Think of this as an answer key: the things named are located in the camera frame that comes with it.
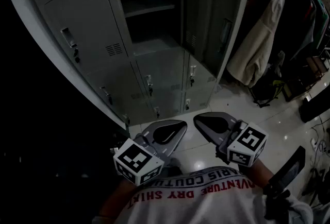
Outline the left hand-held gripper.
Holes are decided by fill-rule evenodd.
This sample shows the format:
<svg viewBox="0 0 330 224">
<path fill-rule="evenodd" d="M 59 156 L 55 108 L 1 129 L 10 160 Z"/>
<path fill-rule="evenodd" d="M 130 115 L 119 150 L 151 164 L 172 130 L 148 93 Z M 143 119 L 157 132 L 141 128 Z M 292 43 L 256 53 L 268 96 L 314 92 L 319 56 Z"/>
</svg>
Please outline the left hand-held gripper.
<svg viewBox="0 0 330 224">
<path fill-rule="evenodd" d="M 142 133 L 125 143 L 115 153 L 116 171 L 140 186 L 158 176 L 187 131 L 182 120 L 151 123 Z"/>
</svg>

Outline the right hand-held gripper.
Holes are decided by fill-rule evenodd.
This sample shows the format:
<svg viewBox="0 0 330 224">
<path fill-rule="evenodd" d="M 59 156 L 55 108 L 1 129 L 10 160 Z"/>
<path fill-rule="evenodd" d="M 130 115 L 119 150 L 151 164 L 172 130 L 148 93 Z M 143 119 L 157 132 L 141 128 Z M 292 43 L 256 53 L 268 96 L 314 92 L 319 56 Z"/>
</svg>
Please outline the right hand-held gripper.
<svg viewBox="0 0 330 224">
<path fill-rule="evenodd" d="M 206 112 L 193 118 L 196 129 L 216 146 L 224 163 L 251 167 L 265 148 L 268 133 L 254 123 L 235 119 L 225 112 Z"/>
</svg>

